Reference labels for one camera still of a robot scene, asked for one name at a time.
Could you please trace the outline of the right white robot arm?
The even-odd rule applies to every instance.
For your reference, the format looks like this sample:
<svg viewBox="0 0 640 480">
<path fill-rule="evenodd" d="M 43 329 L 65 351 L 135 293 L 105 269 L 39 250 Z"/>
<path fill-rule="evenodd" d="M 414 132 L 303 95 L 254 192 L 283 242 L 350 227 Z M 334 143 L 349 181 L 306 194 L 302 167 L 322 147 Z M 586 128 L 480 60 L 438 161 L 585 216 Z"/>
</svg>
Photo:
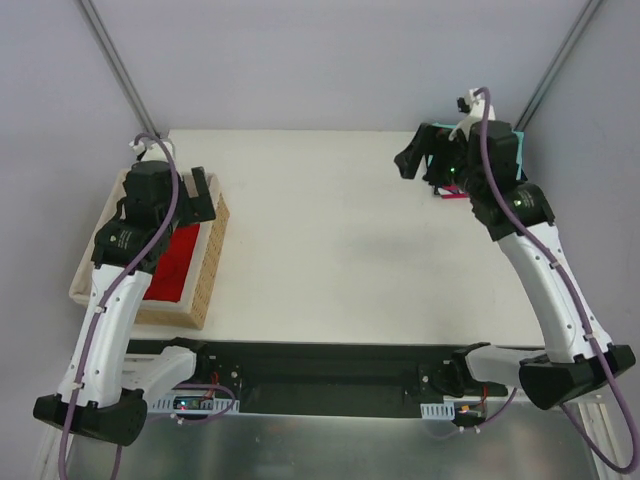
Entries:
<svg viewBox="0 0 640 480">
<path fill-rule="evenodd" d="M 469 134 L 441 125 L 421 124 L 394 162 L 404 179 L 426 167 L 431 186 L 456 187 L 470 199 L 475 218 L 508 258 L 542 331 L 541 350 L 501 348 L 476 343 L 452 354 L 434 376 L 434 387 L 454 397 L 469 395 L 484 383 L 524 391 L 534 405 L 548 410 L 590 393 L 636 363 L 628 345 L 615 344 L 592 314 L 578 288 L 563 280 L 570 269 L 562 252 L 555 216 L 541 188 L 519 178 L 519 138 L 502 121 L 488 125 L 489 165 L 502 200 L 527 228 L 521 233 L 495 199 L 484 171 L 480 126 Z M 536 238 L 531 240 L 529 234 Z"/>
</svg>

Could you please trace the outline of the pink t shirt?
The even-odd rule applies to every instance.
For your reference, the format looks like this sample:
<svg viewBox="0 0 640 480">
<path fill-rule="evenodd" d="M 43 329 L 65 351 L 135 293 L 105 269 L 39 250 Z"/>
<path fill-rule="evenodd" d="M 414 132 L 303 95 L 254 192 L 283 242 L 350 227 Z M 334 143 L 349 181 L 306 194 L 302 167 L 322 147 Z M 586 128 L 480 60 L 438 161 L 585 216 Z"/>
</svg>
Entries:
<svg viewBox="0 0 640 480">
<path fill-rule="evenodd" d="M 437 188 L 437 194 L 442 199 L 463 199 L 467 194 L 454 186 L 441 186 Z"/>
</svg>

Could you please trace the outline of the red t shirt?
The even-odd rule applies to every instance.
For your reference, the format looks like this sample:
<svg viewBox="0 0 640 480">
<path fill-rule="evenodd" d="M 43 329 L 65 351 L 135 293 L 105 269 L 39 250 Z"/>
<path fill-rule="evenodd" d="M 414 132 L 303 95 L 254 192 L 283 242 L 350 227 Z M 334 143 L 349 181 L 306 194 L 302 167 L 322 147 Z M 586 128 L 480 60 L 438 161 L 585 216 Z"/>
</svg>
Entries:
<svg viewBox="0 0 640 480">
<path fill-rule="evenodd" d="M 145 300 L 177 303 L 181 300 L 200 226 L 178 228 L 161 256 Z"/>
</svg>

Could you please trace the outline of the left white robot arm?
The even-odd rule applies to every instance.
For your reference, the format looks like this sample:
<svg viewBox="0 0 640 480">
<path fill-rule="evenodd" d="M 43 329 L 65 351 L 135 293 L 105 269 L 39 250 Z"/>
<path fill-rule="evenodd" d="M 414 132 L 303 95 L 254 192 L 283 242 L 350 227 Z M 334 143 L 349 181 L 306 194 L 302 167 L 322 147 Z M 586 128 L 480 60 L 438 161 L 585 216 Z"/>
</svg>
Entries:
<svg viewBox="0 0 640 480">
<path fill-rule="evenodd" d="M 196 196 L 165 161 L 140 161 L 126 173 L 123 197 L 94 235 L 89 303 L 74 354 L 56 393 L 37 398 L 36 419 L 129 446 L 151 404 L 181 383 L 199 389 L 210 381 L 207 346 L 181 337 L 152 360 L 123 370 L 135 318 L 171 237 L 216 217 L 204 169 L 195 167 L 190 176 Z"/>
</svg>

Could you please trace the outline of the wicker basket with cloth liner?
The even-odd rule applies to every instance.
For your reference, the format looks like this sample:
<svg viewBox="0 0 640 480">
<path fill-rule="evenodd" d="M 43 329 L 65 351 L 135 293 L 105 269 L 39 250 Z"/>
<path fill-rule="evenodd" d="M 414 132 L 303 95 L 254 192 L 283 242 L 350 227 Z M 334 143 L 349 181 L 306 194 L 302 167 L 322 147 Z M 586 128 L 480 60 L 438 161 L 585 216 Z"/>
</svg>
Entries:
<svg viewBox="0 0 640 480">
<path fill-rule="evenodd" d="M 201 330 L 205 325 L 230 217 L 217 176 L 208 173 L 207 177 L 216 218 L 199 224 L 200 231 L 181 300 L 170 303 L 143 299 L 135 320 L 139 325 L 183 327 L 193 330 Z"/>
</svg>

